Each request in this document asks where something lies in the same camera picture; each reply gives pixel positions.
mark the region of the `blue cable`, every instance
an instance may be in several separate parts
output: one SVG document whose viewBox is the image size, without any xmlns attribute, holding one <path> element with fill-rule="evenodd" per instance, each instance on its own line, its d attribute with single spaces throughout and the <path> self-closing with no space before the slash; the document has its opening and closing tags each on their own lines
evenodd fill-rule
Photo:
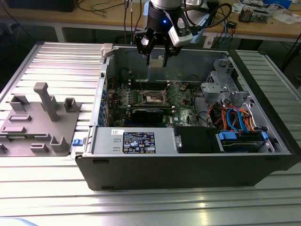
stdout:
<svg viewBox="0 0 301 226">
<path fill-rule="evenodd" d="M 238 119 L 239 119 L 239 124 L 240 124 L 240 127 L 241 129 L 244 131 L 244 132 L 249 132 L 248 129 L 246 128 L 246 126 L 244 125 L 244 122 L 243 122 L 243 118 L 241 117 L 241 114 L 239 112 L 239 110 L 235 109 L 235 108 L 231 108 L 230 110 L 228 110 L 228 113 L 227 113 L 227 123 L 229 124 L 229 126 L 235 130 L 235 132 L 238 133 L 238 129 L 235 128 L 234 126 L 232 126 L 231 122 L 230 122 L 230 114 L 232 111 L 237 111 L 238 113 Z"/>
<path fill-rule="evenodd" d="M 226 37 L 227 37 L 227 34 L 228 34 L 228 27 L 227 27 L 225 21 L 224 21 L 224 26 L 225 26 L 226 33 L 225 33 L 224 39 L 222 40 L 222 46 L 221 47 L 223 47 L 223 45 L 225 44 Z"/>
</svg>

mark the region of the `warning label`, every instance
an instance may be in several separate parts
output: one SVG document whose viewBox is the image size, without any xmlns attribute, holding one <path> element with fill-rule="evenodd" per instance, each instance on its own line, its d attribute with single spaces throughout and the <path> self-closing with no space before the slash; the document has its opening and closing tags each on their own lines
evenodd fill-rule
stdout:
<svg viewBox="0 0 301 226">
<path fill-rule="evenodd" d="M 156 153 L 154 133 L 123 133 L 123 153 Z"/>
</svg>

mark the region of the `wooden table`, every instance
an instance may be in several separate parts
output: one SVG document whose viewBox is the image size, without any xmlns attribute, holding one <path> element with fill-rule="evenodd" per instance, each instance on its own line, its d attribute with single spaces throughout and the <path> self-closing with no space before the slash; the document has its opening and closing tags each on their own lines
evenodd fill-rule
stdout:
<svg viewBox="0 0 301 226">
<path fill-rule="evenodd" d="M 99 0 L 91 0 L 92 3 L 99 3 Z M 221 0 L 221 2 L 235 3 L 235 0 Z M 104 8 L 122 3 L 121 0 L 113 0 L 111 3 L 103 5 Z M 90 9 L 89 0 L 81 4 L 82 8 Z M 105 16 L 100 16 L 92 12 L 83 11 L 76 8 L 72 13 L 62 13 L 56 11 L 33 10 L 33 9 L 10 9 L 10 14 L 15 17 L 21 24 L 52 26 L 55 28 L 58 40 L 65 41 L 63 27 L 88 28 L 88 29 L 105 29 L 105 30 L 123 30 L 124 7 L 117 6 L 106 10 Z M 300 10 L 301 6 L 293 5 L 290 10 Z M 133 26 L 139 17 L 140 6 L 134 3 L 133 6 Z M 257 40 L 275 40 L 275 41 L 295 41 L 301 32 L 301 23 L 287 25 L 274 18 L 269 18 L 266 24 L 262 23 L 241 23 L 238 21 L 238 14 L 232 13 L 229 20 L 237 23 L 234 38 L 257 39 Z M 0 22 L 15 23 L 0 7 Z M 127 11 L 126 30 L 130 31 L 130 10 Z M 138 23 L 138 28 L 143 27 L 143 16 Z M 217 25 L 205 30 L 207 36 L 204 47 L 210 47 L 213 38 L 219 36 L 223 28 Z"/>
</svg>

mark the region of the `blue tab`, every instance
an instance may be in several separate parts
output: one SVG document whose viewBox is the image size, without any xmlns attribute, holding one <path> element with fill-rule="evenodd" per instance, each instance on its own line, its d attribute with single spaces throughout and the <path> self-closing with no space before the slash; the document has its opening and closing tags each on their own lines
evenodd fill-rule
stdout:
<svg viewBox="0 0 301 226">
<path fill-rule="evenodd" d="M 225 139 L 225 137 L 224 137 L 224 135 L 222 133 L 219 133 L 218 137 L 220 138 L 220 140 L 224 140 Z"/>
<path fill-rule="evenodd" d="M 236 134 L 235 132 L 230 132 L 230 131 L 222 131 L 219 133 L 219 138 L 220 140 L 227 140 L 227 139 L 231 139 L 231 140 L 236 140 Z"/>
<path fill-rule="evenodd" d="M 269 138 L 266 132 L 262 132 L 261 134 L 263 139 L 267 140 Z"/>
<path fill-rule="evenodd" d="M 73 147 L 83 146 L 83 140 L 80 139 L 74 139 L 72 143 Z"/>
</svg>

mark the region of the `slotted metal surface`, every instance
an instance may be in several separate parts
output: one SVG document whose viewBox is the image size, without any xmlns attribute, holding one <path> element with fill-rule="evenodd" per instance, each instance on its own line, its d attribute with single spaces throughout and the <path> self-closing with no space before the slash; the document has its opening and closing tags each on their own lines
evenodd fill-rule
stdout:
<svg viewBox="0 0 301 226">
<path fill-rule="evenodd" d="M 49 47 L 55 48 L 56 44 L 51 43 Z M 90 82 L 97 81 L 96 76 L 62 75 L 71 81 L 66 86 L 66 82 L 56 80 L 61 77 L 49 75 L 42 79 L 43 72 L 36 75 L 20 75 L 21 80 L 12 90 L 30 87 L 35 78 L 54 81 L 50 88 L 57 88 L 55 81 L 62 88 L 76 89 L 76 82 L 87 82 L 83 77 L 90 77 Z M 70 96 L 73 94 L 56 95 L 58 101 Z M 35 94 L 26 97 L 29 101 L 40 101 Z M 12 94 L 8 93 L 1 103 L 1 117 L 10 110 L 11 98 Z M 93 95 L 76 98 L 83 103 L 83 118 L 88 118 Z M 79 120 L 77 127 L 85 127 L 87 123 Z M 87 132 L 76 134 L 83 137 Z M 96 192 L 88 188 L 70 156 L 0 158 L 0 191 L 0 216 L 24 218 L 39 226 L 301 225 L 301 163 L 287 172 L 273 173 L 255 187 Z"/>
<path fill-rule="evenodd" d="M 237 50 L 237 53 L 292 136 L 301 146 L 301 101 L 293 85 L 268 57 L 257 51 Z M 238 81 L 246 90 L 240 77 Z"/>
<path fill-rule="evenodd" d="M 41 102 L 33 87 L 36 82 L 47 82 L 48 93 L 54 95 L 58 102 L 74 97 L 82 103 L 74 138 L 87 136 L 103 63 L 101 49 L 102 45 L 91 44 L 45 43 L 38 46 L 35 53 L 29 56 L 31 59 L 24 73 L 18 75 L 19 78 L 0 104 L 0 125 L 12 109 L 9 102 L 14 94 L 24 94 L 30 102 Z M 70 53 L 77 54 L 76 63 L 66 62 L 71 60 Z M 87 57 L 91 57 L 93 62 L 87 61 Z M 83 151 L 82 147 L 74 149 L 78 153 Z"/>
</svg>

